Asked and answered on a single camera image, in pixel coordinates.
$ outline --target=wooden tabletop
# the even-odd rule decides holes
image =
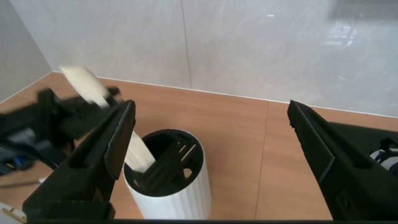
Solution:
[[[317,182],[289,125],[288,104],[102,79],[136,102],[135,131],[144,136],[165,128],[184,129],[202,143],[210,176],[212,219],[331,219]],[[35,100],[50,87],[76,95],[59,73],[51,73],[0,104],[0,113]],[[398,119],[315,108],[325,119],[398,131]],[[40,162],[0,177],[0,202],[21,208],[51,170]],[[116,218],[142,218],[124,181],[114,186]]]

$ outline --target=white cylindrical container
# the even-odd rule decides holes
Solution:
[[[207,219],[211,208],[211,191],[202,145],[203,162],[197,176],[185,188],[170,195],[154,197],[139,192],[132,187],[124,173],[124,180],[145,219]]]

